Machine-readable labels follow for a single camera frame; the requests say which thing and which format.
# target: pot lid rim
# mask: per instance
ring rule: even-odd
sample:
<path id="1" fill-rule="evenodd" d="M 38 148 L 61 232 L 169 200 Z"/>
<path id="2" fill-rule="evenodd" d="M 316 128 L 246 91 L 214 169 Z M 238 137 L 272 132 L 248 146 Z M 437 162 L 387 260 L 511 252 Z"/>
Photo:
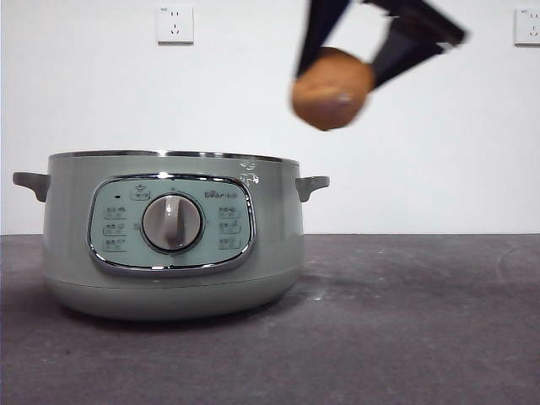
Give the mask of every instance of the pot lid rim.
<path id="1" fill-rule="evenodd" d="M 190 158 L 224 158 L 224 159 L 247 159 L 263 160 L 268 162 L 288 163 L 300 165 L 296 160 L 276 158 L 273 156 L 264 156 L 259 154 L 231 154 L 221 152 L 195 152 L 181 150 L 82 150 L 77 152 L 65 152 L 52 154 L 49 159 L 61 158 L 82 158 L 82 157 L 100 157 L 100 156 L 183 156 Z"/>

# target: brown bun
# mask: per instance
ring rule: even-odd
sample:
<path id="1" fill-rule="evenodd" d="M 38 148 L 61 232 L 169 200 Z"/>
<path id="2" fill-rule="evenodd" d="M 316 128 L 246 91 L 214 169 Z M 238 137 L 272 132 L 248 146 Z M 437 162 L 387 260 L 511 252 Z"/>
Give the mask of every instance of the brown bun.
<path id="1" fill-rule="evenodd" d="M 319 58 L 294 82 L 297 116 L 323 131 L 349 124 L 373 89 L 370 65 L 336 48 L 321 48 Z"/>

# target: silver knob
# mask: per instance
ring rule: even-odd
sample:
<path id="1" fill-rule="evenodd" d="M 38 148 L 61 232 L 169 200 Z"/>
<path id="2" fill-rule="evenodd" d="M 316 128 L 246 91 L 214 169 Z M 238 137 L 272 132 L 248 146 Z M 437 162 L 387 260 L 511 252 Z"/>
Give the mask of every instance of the silver knob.
<path id="1" fill-rule="evenodd" d="M 143 216 L 143 232 L 159 249 L 178 251 L 188 247 L 199 235 L 202 220 L 195 203 L 169 194 L 153 200 Z"/>

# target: control panel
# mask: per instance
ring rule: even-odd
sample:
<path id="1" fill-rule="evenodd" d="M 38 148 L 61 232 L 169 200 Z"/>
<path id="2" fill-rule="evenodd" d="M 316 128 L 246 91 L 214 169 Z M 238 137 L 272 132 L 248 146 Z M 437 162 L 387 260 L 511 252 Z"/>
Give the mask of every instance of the control panel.
<path id="1" fill-rule="evenodd" d="M 236 179 L 124 175 L 94 195 L 88 242 L 114 273 L 208 270 L 247 255 L 255 239 L 250 193 Z"/>

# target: wall outlet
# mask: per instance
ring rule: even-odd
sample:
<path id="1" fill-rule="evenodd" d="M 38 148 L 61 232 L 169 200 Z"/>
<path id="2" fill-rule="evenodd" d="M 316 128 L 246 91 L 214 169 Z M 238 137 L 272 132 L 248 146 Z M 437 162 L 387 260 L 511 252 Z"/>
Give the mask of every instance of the wall outlet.
<path id="1" fill-rule="evenodd" d="M 156 10 L 156 39 L 160 45 L 193 43 L 193 6 L 176 5 Z"/>
<path id="2" fill-rule="evenodd" d="M 540 8 L 516 9 L 514 44 L 540 46 Z"/>

